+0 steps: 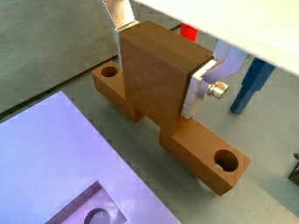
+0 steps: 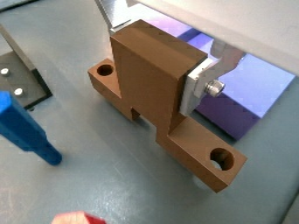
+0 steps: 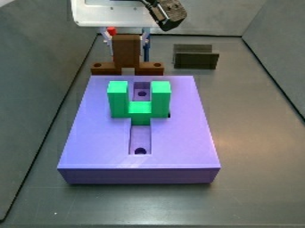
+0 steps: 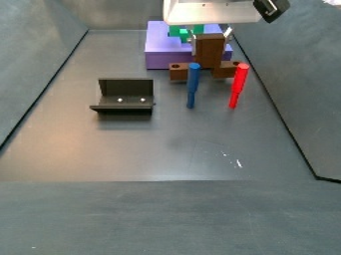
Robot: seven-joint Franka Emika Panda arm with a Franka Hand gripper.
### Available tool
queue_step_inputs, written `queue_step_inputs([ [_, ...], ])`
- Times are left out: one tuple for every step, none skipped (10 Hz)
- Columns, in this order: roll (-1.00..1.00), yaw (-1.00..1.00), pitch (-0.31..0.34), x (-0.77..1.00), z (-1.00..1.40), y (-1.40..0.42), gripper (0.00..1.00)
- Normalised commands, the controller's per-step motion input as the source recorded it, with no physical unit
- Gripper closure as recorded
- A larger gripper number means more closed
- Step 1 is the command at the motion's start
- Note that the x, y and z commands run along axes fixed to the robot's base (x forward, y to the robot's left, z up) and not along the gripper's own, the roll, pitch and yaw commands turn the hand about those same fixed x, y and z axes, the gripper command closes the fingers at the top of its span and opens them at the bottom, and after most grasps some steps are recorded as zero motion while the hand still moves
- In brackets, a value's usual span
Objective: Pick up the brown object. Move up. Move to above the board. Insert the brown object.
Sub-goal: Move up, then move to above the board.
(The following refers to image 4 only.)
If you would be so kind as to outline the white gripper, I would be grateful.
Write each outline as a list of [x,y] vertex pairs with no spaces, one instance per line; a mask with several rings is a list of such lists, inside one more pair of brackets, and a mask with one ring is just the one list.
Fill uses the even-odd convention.
[[[168,25],[250,23],[261,19],[253,0],[164,0],[163,18]],[[229,43],[233,29],[223,32]],[[195,44],[195,34],[186,41]]]

